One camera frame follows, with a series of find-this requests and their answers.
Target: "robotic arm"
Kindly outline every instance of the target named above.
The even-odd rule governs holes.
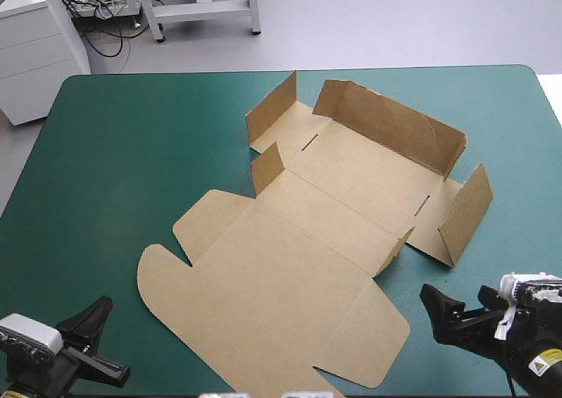
[[[420,298],[438,343],[492,359],[531,398],[562,397],[562,279],[506,275],[500,291],[482,286],[483,307],[469,311],[427,284]]]

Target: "table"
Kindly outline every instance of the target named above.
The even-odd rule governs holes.
[[[133,375],[122,392],[87,382],[74,392],[227,389],[148,312],[135,271],[150,243],[182,256],[172,223],[207,190],[254,193],[244,114],[287,76],[74,76],[62,85],[0,219],[0,315],[55,324],[111,295],[100,354],[129,363]],[[329,77],[465,131],[468,148],[451,176],[464,181],[484,162],[495,198],[454,269],[405,247],[378,276],[412,328],[382,386],[328,380],[347,394],[507,394],[493,362],[434,343],[418,294],[427,282],[473,307],[479,287],[503,273],[562,272],[562,131],[535,74],[523,66],[306,71],[299,98],[313,105]]]

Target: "gray floor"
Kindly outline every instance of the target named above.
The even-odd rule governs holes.
[[[183,0],[163,0],[167,4]],[[520,63],[562,73],[562,0],[259,0],[260,36],[247,19],[167,25],[104,59],[95,73],[335,69]],[[105,52],[117,41],[95,39]],[[0,212],[41,122],[0,121]]]

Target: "cardboard slot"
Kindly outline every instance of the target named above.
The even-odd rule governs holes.
[[[431,197],[431,196],[428,194],[428,197],[423,200],[423,202],[421,203],[420,207],[418,207],[418,210],[415,211],[414,216],[418,216],[418,213],[420,213],[420,211],[422,210],[423,206],[427,203],[427,201],[429,200],[430,197]]]
[[[310,145],[317,137],[318,134],[315,134],[314,137],[301,150],[305,150],[306,148],[308,148],[308,145]]]

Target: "cardboard box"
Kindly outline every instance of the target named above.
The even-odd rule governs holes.
[[[256,198],[209,191],[173,227],[193,267],[149,246],[142,299],[254,398],[334,390],[314,367],[379,385],[409,327],[372,278],[406,241],[457,262],[492,199],[483,166],[450,180],[464,134],[352,82],[312,110],[295,73],[248,130]]]
[[[247,116],[250,146],[408,244],[454,266],[492,201],[484,165],[448,178],[466,136],[353,82],[327,80],[316,106],[294,72]]]

